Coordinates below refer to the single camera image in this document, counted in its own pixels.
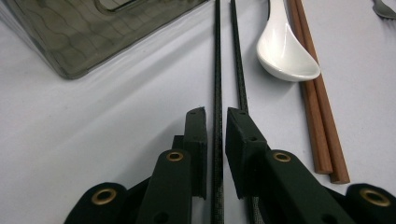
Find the white spoon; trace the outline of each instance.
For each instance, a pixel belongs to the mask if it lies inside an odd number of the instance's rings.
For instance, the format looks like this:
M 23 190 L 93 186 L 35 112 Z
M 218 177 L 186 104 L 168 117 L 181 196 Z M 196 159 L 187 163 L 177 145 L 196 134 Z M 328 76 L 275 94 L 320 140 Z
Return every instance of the white spoon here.
M 283 0 L 270 1 L 270 18 L 257 44 L 260 63 L 271 75 L 287 81 L 318 77 L 317 62 L 290 29 Z

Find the spoon handle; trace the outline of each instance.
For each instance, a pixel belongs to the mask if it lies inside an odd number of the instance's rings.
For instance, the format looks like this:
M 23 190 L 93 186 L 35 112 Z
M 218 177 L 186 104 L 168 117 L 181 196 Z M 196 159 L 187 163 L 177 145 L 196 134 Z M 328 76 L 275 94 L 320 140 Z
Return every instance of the spoon handle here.
M 285 3 L 283 0 L 270 0 L 270 18 L 269 20 L 287 21 Z

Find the brown chopstick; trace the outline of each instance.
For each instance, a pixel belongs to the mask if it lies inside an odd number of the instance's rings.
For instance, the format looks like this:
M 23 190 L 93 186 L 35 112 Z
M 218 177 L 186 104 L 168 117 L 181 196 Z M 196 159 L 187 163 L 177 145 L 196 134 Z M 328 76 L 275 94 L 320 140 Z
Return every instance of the brown chopstick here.
M 301 43 L 304 43 L 303 29 L 298 17 L 297 7 L 293 0 L 289 1 L 290 14 L 294 22 L 294 33 Z M 327 175 L 332 173 L 332 161 L 329 154 L 326 133 L 320 115 L 318 97 L 314 81 L 301 82 L 304 97 L 305 113 L 311 140 L 312 157 L 315 173 Z
M 294 33 L 300 43 L 318 61 L 311 33 L 309 31 L 308 22 L 304 13 L 304 7 L 301 0 L 289 0 L 290 13 L 294 24 Z M 327 96 L 323 77 L 320 74 L 318 78 L 312 81 L 316 92 L 317 102 L 319 106 L 322 125 L 327 139 L 327 147 L 332 161 L 332 170 L 330 178 L 332 183 L 345 184 L 349 183 L 349 174 L 344 159 L 338 133 L 335 127 L 332 109 L 330 107 L 329 98 Z

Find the fork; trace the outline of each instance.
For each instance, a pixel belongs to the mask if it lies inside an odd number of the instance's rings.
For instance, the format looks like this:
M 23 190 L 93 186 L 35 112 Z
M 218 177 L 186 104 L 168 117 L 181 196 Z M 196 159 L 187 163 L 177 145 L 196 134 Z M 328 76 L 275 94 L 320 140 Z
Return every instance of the fork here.
M 382 0 L 374 0 L 373 11 L 379 17 L 396 20 L 396 12 L 394 12 L 390 7 L 385 5 Z

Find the gray tray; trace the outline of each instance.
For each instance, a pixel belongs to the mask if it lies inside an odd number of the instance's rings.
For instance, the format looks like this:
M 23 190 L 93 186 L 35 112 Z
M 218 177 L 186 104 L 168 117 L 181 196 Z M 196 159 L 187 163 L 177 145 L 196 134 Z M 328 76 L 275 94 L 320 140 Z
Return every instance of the gray tray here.
M 79 78 L 205 0 L 7 0 L 49 64 Z

